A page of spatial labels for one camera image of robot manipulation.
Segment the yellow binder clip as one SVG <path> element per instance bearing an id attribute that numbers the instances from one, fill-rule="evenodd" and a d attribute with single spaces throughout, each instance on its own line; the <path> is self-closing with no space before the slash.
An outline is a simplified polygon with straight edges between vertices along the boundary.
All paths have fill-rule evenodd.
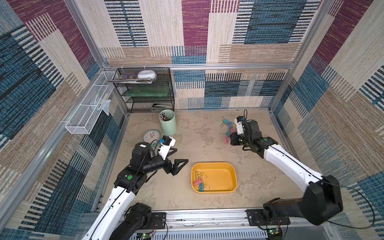
<path id="1" fill-rule="evenodd" d="M 204 178 L 206 175 L 202 171 L 193 171 L 196 180 Z"/>

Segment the pink binder clip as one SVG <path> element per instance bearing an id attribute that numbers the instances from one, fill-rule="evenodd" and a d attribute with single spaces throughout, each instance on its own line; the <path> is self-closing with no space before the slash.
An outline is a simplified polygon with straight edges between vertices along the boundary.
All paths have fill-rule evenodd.
<path id="1" fill-rule="evenodd" d="M 203 183 L 203 180 L 201 179 L 201 178 L 199 178 L 199 179 L 197 179 L 197 180 L 195 180 L 194 182 L 193 182 L 193 186 L 199 186 L 200 184 L 202 184 Z"/>

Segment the yellow storage tray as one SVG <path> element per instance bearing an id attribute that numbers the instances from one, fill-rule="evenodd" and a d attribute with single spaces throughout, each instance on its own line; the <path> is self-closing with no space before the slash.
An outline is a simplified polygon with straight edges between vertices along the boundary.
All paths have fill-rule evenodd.
<path id="1" fill-rule="evenodd" d="M 193 186 L 196 180 L 193 171 L 202 171 L 206 175 L 202 178 L 205 185 L 204 192 L 199 192 L 199 186 Z M 226 194 L 234 192 L 238 187 L 235 168 L 226 162 L 201 162 L 192 167 L 191 185 L 199 194 Z"/>

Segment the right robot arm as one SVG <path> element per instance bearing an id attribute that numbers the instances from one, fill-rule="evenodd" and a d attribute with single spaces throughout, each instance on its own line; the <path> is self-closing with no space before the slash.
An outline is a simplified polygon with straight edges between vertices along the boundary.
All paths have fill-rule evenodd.
<path id="1" fill-rule="evenodd" d="M 232 146 L 242 146 L 275 165 L 304 193 L 301 198 L 272 199 L 263 205 L 262 217 L 266 224 L 283 217 L 304 218 L 313 225 L 320 225 L 344 210 L 339 181 L 323 176 L 301 163 L 277 141 L 263 137 L 255 120 L 239 116 L 234 120 L 236 131 L 230 135 Z"/>

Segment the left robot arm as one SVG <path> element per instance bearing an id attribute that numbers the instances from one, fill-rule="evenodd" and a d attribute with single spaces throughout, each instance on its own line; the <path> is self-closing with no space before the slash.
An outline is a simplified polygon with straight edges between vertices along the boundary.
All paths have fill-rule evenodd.
<path id="1" fill-rule="evenodd" d="M 148 174 L 154 176 L 158 170 L 164 170 L 175 176 L 189 162 L 169 160 L 168 157 L 177 152 L 175 143 L 174 138 L 163 136 L 158 140 L 157 151 L 150 143 L 135 145 L 130 163 L 118 174 L 107 203 L 83 236 L 84 240 L 128 240 L 140 228 L 156 226 L 151 207 L 140 203 L 131 207 L 130 204 L 150 179 Z"/>

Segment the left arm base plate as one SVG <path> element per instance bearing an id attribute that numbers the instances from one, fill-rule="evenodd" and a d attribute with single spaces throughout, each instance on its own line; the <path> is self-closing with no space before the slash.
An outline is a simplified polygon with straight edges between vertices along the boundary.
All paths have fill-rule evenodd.
<path id="1" fill-rule="evenodd" d="M 131 211 L 123 220 L 123 225 L 129 229 L 137 230 L 152 230 L 152 229 L 165 229 L 163 223 L 167 218 L 166 212 L 154 212 L 143 214 L 140 212 Z"/>

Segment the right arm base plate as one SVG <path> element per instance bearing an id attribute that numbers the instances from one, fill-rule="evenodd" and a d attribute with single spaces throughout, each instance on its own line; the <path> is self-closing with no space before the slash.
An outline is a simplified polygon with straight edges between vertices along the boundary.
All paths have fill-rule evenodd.
<path id="1" fill-rule="evenodd" d="M 291 224 L 288 217 L 272 217 L 264 209 L 246 209 L 246 214 L 250 226 L 286 226 Z"/>

